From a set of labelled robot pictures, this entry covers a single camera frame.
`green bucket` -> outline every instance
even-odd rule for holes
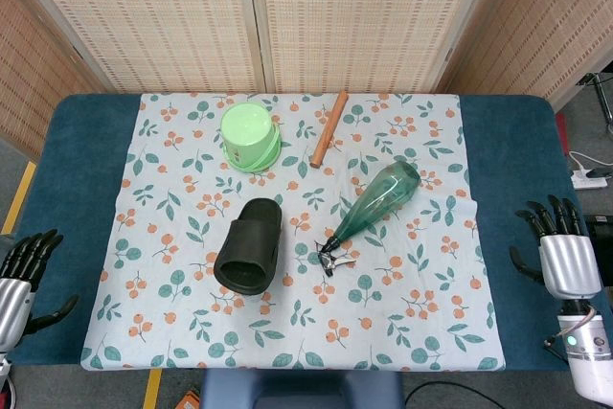
[[[268,111],[259,104],[233,105],[221,118],[223,154],[243,172],[265,170],[281,153],[281,133]]]

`power strip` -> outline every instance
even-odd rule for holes
[[[573,170],[571,181],[573,181],[573,187],[576,191],[585,189],[604,189],[607,186],[605,178],[586,177],[585,173],[581,170]]]

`orange object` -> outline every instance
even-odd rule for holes
[[[348,98],[349,94],[345,90],[338,94],[334,107],[332,108],[332,112],[329,114],[326,126],[324,126],[324,131],[322,131],[322,135],[319,138],[319,143],[317,143],[317,148],[315,148],[315,152],[311,157],[310,165],[312,167],[319,168],[322,166],[324,156],[326,155],[326,150],[328,150],[329,141],[332,139],[332,135],[334,134],[334,130],[338,125],[338,121],[341,118],[341,114],[343,113],[343,109],[345,108],[345,103],[347,102]]]
[[[195,391],[190,390],[181,398],[174,409],[198,409],[200,407],[200,398]]]

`yellow floor stripe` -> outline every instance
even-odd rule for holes
[[[157,402],[157,392],[160,389],[161,378],[161,369],[152,369],[149,371],[149,381],[147,382],[147,391],[145,392],[145,401],[143,402],[143,409],[155,409],[155,404]]]
[[[2,226],[2,234],[9,234],[14,230],[15,222],[19,216],[21,205],[23,205],[23,201],[26,198],[26,193],[28,192],[28,188],[32,182],[35,170],[36,165],[32,162],[28,162],[26,170],[23,172],[23,176],[21,176],[21,182],[19,183],[17,192],[15,192],[15,197],[12,199],[11,208],[7,214],[7,218]]]

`wooden stick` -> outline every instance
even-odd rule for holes
[[[349,94],[345,90],[338,94],[334,107],[332,108],[332,112],[329,114],[326,126],[324,126],[324,131],[322,131],[322,135],[317,143],[317,148],[315,148],[315,152],[310,159],[310,165],[312,167],[319,168],[322,166],[324,156],[326,155],[326,150],[328,150],[329,141],[332,139],[332,135],[334,134],[338,121],[343,114],[343,109],[345,108],[345,103],[347,102],[348,98]]]

